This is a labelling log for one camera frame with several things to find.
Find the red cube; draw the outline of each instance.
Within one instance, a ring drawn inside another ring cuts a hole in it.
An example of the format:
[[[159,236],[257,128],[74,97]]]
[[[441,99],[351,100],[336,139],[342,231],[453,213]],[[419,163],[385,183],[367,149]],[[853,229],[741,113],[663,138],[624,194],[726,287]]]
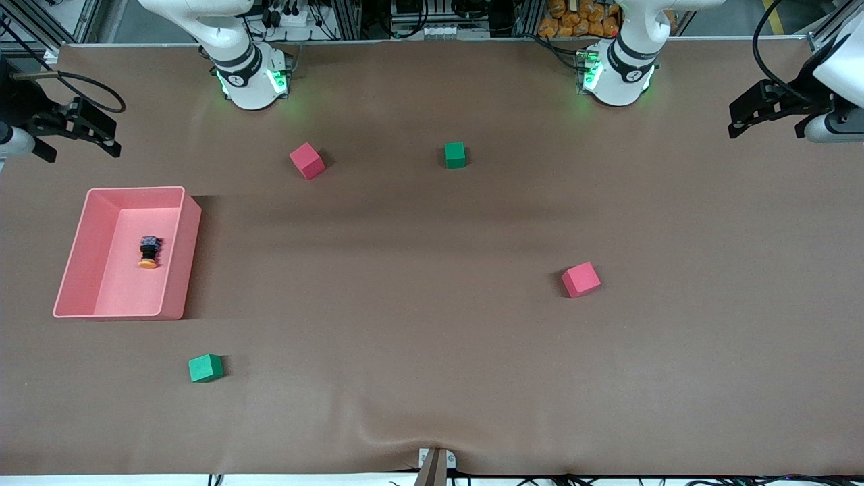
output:
[[[303,178],[309,180],[324,171],[324,162],[308,142],[291,152],[291,162],[297,166]]]
[[[600,278],[589,261],[567,270],[562,279],[570,298],[581,297],[600,286]]]

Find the green cube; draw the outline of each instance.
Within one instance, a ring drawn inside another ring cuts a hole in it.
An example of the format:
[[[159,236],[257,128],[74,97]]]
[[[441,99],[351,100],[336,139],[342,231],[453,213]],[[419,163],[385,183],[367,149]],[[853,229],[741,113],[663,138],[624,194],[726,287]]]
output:
[[[203,355],[189,360],[189,379],[193,383],[207,383],[223,376],[222,358],[217,355]]]
[[[465,167],[465,145],[462,142],[444,144],[444,162],[448,169]]]

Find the brown table surface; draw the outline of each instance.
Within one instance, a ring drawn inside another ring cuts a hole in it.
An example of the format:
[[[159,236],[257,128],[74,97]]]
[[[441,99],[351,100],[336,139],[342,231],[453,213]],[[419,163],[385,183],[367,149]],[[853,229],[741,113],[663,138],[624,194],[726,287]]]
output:
[[[764,55],[789,79],[808,51]],[[2,473],[398,470],[430,444],[478,474],[861,472],[864,150],[793,119],[729,140],[749,42],[671,42],[623,109],[532,43],[311,46],[261,112],[192,48],[60,58],[126,97],[123,156],[54,140],[2,174]],[[187,318],[53,319],[85,192],[175,184],[204,209]],[[586,260],[603,286],[565,298]],[[230,375],[190,384],[205,353]]]

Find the pink plastic bin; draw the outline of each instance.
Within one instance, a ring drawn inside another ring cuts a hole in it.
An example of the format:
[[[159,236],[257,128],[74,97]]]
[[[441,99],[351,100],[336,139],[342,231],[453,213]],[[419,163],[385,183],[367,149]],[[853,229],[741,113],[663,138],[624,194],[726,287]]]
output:
[[[201,207],[180,187],[87,192],[54,317],[87,321],[183,317]],[[162,238],[157,268],[141,260],[141,238]]]

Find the green led light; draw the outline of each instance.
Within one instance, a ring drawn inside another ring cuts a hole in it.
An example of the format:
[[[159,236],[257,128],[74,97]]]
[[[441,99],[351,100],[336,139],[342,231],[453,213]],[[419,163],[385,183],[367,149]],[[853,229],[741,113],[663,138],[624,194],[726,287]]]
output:
[[[216,71],[216,77],[219,79],[220,85],[222,85],[222,93],[224,93],[225,96],[228,96],[228,86],[225,84],[225,79],[222,78],[222,73]]]
[[[267,77],[270,78],[270,84],[273,85],[273,89],[275,89],[277,93],[285,92],[285,74],[283,74],[281,71],[273,72],[268,69]]]
[[[582,86],[585,89],[594,89],[597,87],[597,80],[600,79],[600,75],[603,74],[603,63],[600,61],[595,61],[594,65],[585,73],[585,82]]]
[[[648,71],[648,74],[645,75],[645,84],[642,85],[642,91],[648,89],[648,86],[651,85],[651,75],[654,74],[654,66],[651,66],[651,70]]]

